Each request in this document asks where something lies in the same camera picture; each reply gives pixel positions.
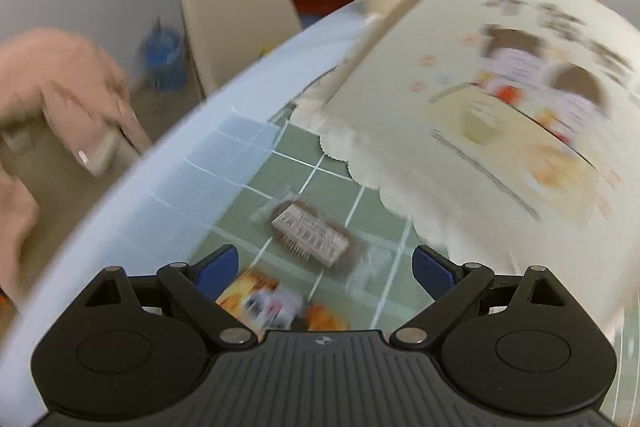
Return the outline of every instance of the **chair backrest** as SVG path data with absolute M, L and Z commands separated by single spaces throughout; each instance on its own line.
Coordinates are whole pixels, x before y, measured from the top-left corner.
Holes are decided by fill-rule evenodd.
M 292 0 L 182 0 L 182 12 L 205 94 L 301 29 Z

